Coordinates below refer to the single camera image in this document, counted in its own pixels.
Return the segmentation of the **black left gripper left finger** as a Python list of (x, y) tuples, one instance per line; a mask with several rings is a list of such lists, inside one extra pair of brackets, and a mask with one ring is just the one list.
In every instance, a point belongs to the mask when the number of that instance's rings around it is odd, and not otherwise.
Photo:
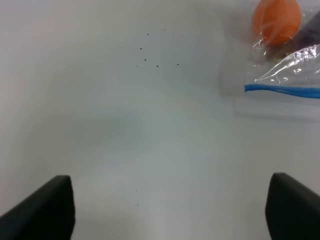
[(71, 177), (57, 175), (0, 217), (0, 238), (70, 240), (75, 224)]

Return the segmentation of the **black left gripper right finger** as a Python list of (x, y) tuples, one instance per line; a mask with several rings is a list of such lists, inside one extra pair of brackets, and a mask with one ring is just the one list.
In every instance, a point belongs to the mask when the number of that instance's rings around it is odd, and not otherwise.
[(274, 173), (268, 188), (265, 219), (272, 240), (318, 240), (320, 196), (290, 175)]

